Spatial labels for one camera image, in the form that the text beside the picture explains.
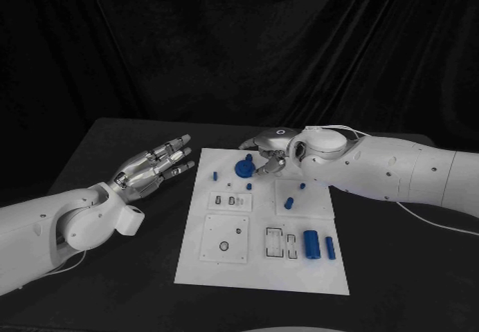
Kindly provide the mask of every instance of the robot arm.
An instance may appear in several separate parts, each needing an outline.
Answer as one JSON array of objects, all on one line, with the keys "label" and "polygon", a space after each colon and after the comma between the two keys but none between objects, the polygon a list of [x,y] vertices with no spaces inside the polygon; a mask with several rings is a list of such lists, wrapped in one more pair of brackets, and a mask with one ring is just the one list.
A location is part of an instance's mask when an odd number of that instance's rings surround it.
[{"label": "robot arm", "polygon": [[279,151],[286,170],[322,185],[369,199],[431,204],[479,217],[477,154],[395,138],[347,140],[321,127],[305,127],[295,135],[272,129],[239,149],[256,145],[259,150],[276,151],[268,143],[271,136],[285,138]]},{"label": "robot arm", "polygon": [[[51,271],[79,252],[97,247],[116,230],[133,235],[144,219],[128,203],[194,162],[171,167],[190,153],[188,136],[129,158],[108,183],[0,209],[0,295]],[[56,232],[61,234],[57,241]]]}]

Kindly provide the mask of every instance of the white board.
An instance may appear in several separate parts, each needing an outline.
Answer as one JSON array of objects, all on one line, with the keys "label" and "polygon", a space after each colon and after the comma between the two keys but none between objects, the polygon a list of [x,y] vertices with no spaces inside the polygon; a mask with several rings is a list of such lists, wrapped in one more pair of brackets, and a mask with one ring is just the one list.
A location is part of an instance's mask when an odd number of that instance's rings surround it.
[{"label": "white board", "polygon": [[[301,177],[282,170],[281,177],[265,175],[239,178],[234,175],[234,163],[243,159],[246,153],[252,155],[255,166],[263,165],[266,159],[256,151],[201,149],[174,283],[348,295],[328,190],[322,187],[315,188],[322,195],[317,196],[317,201],[312,201],[314,205],[324,207],[320,210],[325,210],[327,213],[278,216],[275,180],[301,181]],[[211,172],[217,172],[216,181],[211,179]],[[291,182],[289,190],[295,187],[295,181]],[[246,190],[247,183],[252,184],[250,190]],[[307,189],[314,190],[312,186],[318,185],[305,182]],[[252,211],[208,210],[210,192],[250,194]],[[200,260],[207,215],[247,217],[247,262],[245,264],[220,262],[217,259]],[[294,235],[297,259],[288,259],[286,255],[284,258],[265,257],[266,228],[282,230],[281,246],[285,249],[289,248],[286,235]],[[318,233],[320,259],[305,258],[302,243],[305,230],[315,230]],[[325,237],[333,238],[335,260],[327,258]]]}]

